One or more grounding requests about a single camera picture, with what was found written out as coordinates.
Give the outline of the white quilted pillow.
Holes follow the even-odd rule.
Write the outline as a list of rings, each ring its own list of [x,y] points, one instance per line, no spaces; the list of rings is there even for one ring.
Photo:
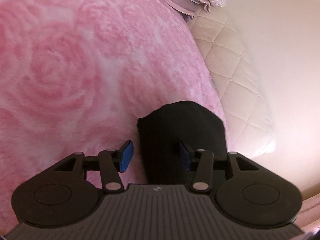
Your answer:
[[[195,13],[188,26],[225,113],[228,149],[248,158],[274,152],[272,114],[240,32],[226,8]]]

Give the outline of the black garment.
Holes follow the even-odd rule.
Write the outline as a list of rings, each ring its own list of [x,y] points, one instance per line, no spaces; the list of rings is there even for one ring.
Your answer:
[[[186,184],[180,143],[227,157],[225,127],[210,110],[193,101],[162,106],[137,123],[140,152],[149,184]]]

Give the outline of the pink floral blanket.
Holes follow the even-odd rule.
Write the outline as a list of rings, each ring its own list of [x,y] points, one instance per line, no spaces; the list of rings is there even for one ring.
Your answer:
[[[137,120],[220,100],[182,16],[160,0],[1,0],[1,234],[13,191],[73,152],[139,143]]]

